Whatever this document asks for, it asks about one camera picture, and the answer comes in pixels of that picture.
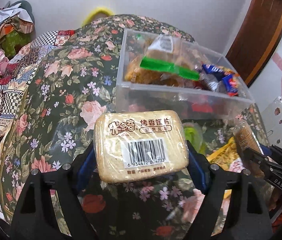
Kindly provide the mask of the long wafer pack clear wrapper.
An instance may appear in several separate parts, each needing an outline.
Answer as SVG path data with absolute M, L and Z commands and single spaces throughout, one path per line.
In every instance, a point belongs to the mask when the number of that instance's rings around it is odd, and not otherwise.
M 235 138 L 238 154 L 240 155 L 244 167 L 249 169 L 255 177 L 263 178 L 264 173 L 260 169 L 259 165 L 249 160 L 248 156 L 244 153 L 245 149 L 251 148 L 260 154 L 264 154 L 257 140 L 257 137 L 255 136 L 247 121 L 245 121 L 244 119 L 235 119 L 234 124 L 235 126 L 233 135 Z

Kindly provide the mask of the baked rice cracker pack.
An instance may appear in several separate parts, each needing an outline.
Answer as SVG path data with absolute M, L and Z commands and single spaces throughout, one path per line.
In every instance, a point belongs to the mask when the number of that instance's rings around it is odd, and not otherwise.
M 103 114 L 93 144 L 98 175 L 111 184 L 178 172 L 189 163 L 182 122 L 172 110 Z

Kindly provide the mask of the fried snack bag green seal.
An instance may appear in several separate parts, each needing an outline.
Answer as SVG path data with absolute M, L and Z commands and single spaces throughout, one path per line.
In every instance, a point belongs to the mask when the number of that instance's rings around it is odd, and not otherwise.
M 144 85 L 194 88 L 200 63 L 191 55 L 194 45 L 167 35 L 137 33 L 127 38 L 129 61 L 124 80 Z

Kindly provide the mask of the yellow snack packet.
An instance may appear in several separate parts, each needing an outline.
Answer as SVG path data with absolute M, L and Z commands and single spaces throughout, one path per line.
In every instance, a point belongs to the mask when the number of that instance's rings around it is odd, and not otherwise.
M 234 137 L 231 137 L 227 144 L 209 155 L 207 160 L 211 164 L 219 165 L 225 171 L 240 173 L 244 169 Z

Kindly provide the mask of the green jelly cup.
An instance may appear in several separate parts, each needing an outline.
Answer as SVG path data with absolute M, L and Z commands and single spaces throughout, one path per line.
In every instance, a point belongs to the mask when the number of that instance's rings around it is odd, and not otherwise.
M 184 126 L 185 138 L 191 143 L 197 153 L 206 155 L 206 144 L 203 140 L 203 132 L 200 126 Z

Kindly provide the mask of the dark floral bedspread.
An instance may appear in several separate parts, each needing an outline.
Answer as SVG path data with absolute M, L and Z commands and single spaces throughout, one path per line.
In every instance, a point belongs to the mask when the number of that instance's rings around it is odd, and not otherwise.
M 193 37 L 153 18 L 116 15 L 76 30 L 42 58 L 26 89 L 0 161 L 0 196 L 8 222 L 30 172 L 71 163 L 93 140 L 96 119 L 116 104 L 116 76 L 126 28 Z M 182 239 L 200 207 L 187 171 L 135 183 L 108 184 L 97 170 L 78 195 L 100 239 Z

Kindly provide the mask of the red snack packet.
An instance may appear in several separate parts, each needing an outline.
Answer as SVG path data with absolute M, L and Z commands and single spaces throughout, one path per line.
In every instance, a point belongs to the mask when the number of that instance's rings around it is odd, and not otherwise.
M 213 113 L 213 108 L 208 103 L 193 103 L 191 109 L 193 112 Z

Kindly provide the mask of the blue wrapped candies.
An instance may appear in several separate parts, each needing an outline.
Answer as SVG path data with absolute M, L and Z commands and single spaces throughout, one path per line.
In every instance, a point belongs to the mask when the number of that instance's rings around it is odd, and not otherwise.
M 230 68 L 215 64 L 202 64 L 199 70 L 200 82 L 208 90 L 227 94 L 228 96 L 239 96 L 238 73 Z

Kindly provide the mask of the clear plastic storage box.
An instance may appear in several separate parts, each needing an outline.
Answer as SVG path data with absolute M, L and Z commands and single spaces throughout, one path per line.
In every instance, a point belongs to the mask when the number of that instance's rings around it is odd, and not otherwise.
M 253 102 L 222 54 L 181 38 L 124 31 L 117 112 L 173 110 L 182 119 L 232 119 Z

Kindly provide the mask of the patchwork checkered quilt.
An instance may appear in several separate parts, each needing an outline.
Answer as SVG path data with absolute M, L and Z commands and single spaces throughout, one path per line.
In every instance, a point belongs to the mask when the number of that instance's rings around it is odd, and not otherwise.
M 0 76 L 0 138 L 16 119 L 27 90 L 39 102 L 31 107 L 40 119 L 50 116 L 66 105 L 74 104 L 73 68 L 65 63 L 59 49 L 76 33 L 75 30 L 50 31 L 23 46 L 7 64 Z

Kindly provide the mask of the pink plush toy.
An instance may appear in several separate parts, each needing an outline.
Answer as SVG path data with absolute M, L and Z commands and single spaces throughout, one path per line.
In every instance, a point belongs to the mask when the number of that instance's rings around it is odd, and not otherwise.
M 8 65 L 8 58 L 5 56 L 5 52 L 2 49 L 0 49 L 0 76 L 4 75 L 7 65 Z

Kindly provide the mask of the yellow fuzzy hoop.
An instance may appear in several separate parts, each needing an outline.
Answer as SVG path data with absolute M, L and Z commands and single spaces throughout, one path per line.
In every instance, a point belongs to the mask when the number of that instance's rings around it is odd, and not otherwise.
M 97 7 L 93 9 L 88 16 L 83 20 L 81 26 L 84 27 L 85 25 L 99 19 L 105 18 L 114 15 L 114 12 L 106 7 Z

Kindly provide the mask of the pile of clothes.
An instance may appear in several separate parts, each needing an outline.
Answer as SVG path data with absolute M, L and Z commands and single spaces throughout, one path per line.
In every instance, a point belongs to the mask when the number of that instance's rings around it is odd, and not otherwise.
M 0 49 L 11 59 L 31 42 L 34 32 L 34 15 L 28 1 L 7 3 L 0 8 Z

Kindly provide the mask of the brown wooden door frame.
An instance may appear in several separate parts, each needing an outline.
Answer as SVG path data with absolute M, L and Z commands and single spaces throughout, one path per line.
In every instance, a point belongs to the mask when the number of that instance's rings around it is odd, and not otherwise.
M 247 86 L 256 80 L 282 38 L 282 0 L 251 0 L 226 58 Z

